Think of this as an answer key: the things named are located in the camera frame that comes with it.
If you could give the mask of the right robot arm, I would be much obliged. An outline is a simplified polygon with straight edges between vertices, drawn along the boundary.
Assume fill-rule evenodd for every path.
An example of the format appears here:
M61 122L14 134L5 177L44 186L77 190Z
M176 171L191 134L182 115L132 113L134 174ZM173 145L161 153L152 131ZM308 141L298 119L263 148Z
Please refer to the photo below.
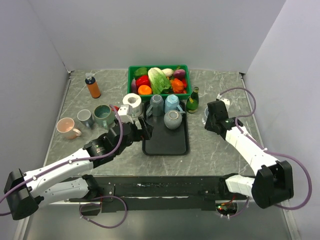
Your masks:
M241 194L252 198L262 209L291 199L294 196L292 166L285 160L279 161L252 142L242 122L229 117L223 101L209 102L207 108L204 128L234 147L254 173L254 177L237 173L224 175L219 180L219 195L227 200L235 194Z

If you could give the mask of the teal glazed mug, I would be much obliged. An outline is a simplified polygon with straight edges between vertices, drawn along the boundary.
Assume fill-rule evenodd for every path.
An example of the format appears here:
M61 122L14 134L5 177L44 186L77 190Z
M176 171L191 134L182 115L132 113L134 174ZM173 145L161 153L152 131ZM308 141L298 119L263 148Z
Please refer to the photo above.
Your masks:
M94 112L95 122L104 129L108 129L115 121L115 113L108 105L99 105Z

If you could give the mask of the small grey mug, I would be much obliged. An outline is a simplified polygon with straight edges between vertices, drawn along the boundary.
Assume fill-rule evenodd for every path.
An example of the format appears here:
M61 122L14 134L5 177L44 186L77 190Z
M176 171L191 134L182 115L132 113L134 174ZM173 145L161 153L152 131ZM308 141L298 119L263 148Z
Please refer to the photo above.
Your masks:
M93 129L94 119L92 113L88 109L82 109L77 113L77 119L88 129Z

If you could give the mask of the grey-blue mug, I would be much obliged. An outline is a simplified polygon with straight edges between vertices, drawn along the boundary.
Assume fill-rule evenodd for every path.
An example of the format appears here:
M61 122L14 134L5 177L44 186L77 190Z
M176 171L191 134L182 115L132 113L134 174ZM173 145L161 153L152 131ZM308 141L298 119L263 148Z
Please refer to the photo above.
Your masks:
M164 100L161 95L155 94L149 102L149 107L146 110L146 116L159 117L164 113Z

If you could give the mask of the pale grey mug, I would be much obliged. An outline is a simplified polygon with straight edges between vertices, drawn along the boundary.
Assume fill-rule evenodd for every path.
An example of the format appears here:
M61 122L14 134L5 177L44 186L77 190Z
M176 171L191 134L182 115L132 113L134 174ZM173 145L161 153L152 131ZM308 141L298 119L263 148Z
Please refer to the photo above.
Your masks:
M209 110L208 110L208 107L206 107L205 110L204 110L203 117L202 117L202 123L203 123L204 125L206 124L208 115L209 115Z

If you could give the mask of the pink mug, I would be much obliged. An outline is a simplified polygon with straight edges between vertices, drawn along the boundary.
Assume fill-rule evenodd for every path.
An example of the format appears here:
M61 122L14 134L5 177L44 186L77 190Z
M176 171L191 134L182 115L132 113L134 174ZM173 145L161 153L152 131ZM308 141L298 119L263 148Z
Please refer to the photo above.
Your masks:
M56 130L69 140L82 135L82 132L76 128L75 121L70 117L60 119L56 124Z

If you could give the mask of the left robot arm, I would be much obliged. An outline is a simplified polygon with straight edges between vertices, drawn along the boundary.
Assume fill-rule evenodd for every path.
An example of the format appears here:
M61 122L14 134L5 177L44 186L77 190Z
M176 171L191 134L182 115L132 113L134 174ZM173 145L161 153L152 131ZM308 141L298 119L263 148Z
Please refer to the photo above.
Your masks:
M39 207L65 199L95 200L99 195L99 186L92 176L82 176L74 181L67 179L111 162L133 142L150 140L153 126L143 117L139 117L138 121L141 128L135 122L117 121L108 132L45 167L27 172L21 169L12 171L8 175L2 197L2 200L7 201L12 219L24 219Z

